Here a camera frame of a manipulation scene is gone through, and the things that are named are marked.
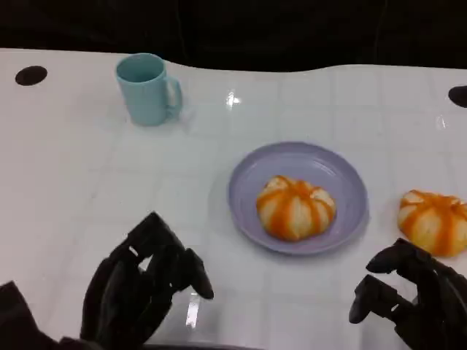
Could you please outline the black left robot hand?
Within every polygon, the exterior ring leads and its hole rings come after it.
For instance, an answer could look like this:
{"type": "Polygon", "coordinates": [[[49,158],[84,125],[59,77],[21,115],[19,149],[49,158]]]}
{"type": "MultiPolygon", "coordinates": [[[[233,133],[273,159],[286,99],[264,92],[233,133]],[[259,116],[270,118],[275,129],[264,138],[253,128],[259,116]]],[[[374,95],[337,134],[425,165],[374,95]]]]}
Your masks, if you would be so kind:
{"type": "Polygon", "coordinates": [[[99,264],[85,293],[80,338],[103,349],[140,349],[174,294],[215,296],[202,259],[150,212],[99,264]]]}

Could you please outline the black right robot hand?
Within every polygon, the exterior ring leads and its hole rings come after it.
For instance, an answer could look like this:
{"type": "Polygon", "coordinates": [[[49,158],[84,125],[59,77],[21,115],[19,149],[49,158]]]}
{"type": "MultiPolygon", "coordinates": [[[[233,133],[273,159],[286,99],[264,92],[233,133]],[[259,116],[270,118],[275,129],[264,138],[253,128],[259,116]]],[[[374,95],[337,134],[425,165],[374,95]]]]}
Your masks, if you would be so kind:
{"type": "Polygon", "coordinates": [[[352,324],[370,313],[389,319],[411,349],[466,348],[466,278],[439,262],[425,250],[398,239],[377,253],[366,266],[369,271],[355,288],[349,312],[352,324]],[[417,287],[408,301],[377,273],[396,272],[417,287]]]}

